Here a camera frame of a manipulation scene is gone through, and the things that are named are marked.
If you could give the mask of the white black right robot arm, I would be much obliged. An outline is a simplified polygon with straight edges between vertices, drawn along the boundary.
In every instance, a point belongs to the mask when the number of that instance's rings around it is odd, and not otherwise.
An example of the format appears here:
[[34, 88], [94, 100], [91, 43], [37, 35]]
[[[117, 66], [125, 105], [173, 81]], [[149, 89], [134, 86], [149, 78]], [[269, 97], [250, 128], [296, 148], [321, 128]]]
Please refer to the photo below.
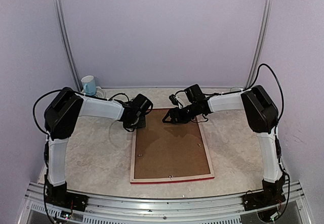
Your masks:
[[198, 84], [184, 89], [190, 105], [183, 106], [177, 94], [169, 99], [174, 108], [162, 119], [163, 123], [186, 124], [201, 115], [220, 111], [244, 110], [250, 129], [256, 133], [264, 166], [263, 191], [259, 202], [269, 206], [278, 196], [288, 174], [281, 165], [281, 147], [278, 139], [278, 124], [283, 115], [263, 86], [252, 83], [249, 87], [226, 93], [203, 93]]

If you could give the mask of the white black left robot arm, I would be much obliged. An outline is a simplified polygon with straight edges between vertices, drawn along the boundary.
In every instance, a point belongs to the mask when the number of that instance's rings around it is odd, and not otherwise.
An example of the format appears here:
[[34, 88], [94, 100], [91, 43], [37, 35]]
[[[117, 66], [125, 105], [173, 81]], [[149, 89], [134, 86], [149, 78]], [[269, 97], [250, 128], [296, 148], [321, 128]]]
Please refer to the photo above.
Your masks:
[[58, 205], [66, 206], [71, 201], [71, 195], [66, 191], [66, 149], [78, 118], [86, 116], [116, 120], [123, 124], [127, 132], [133, 132], [145, 127], [146, 115], [152, 111], [153, 102], [142, 94], [123, 102], [116, 99], [116, 95], [108, 99], [100, 98], [65, 87], [40, 96], [32, 109], [35, 110], [37, 104], [51, 94], [56, 96], [44, 111], [45, 126], [39, 128], [46, 135], [45, 184], [52, 190], [51, 198]]

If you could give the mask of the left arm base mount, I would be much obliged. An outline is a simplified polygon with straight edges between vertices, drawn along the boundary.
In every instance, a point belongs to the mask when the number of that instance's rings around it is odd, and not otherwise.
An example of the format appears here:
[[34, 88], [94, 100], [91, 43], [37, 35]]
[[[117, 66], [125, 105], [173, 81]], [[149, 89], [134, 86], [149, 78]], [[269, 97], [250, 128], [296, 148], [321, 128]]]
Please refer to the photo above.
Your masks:
[[88, 196], [72, 193], [67, 190], [67, 182], [59, 186], [53, 186], [46, 182], [45, 202], [70, 210], [85, 212]]

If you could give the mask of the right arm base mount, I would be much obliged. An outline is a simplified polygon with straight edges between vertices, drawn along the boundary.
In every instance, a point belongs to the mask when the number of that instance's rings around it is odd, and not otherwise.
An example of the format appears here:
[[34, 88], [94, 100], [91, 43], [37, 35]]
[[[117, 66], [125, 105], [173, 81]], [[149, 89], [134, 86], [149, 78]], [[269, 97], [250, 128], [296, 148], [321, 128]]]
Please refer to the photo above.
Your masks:
[[276, 180], [274, 183], [262, 180], [262, 191], [247, 191], [242, 196], [244, 210], [250, 211], [285, 202], [286, 197], [283, 191], [284, 183], [284, 176], [279, 180]]

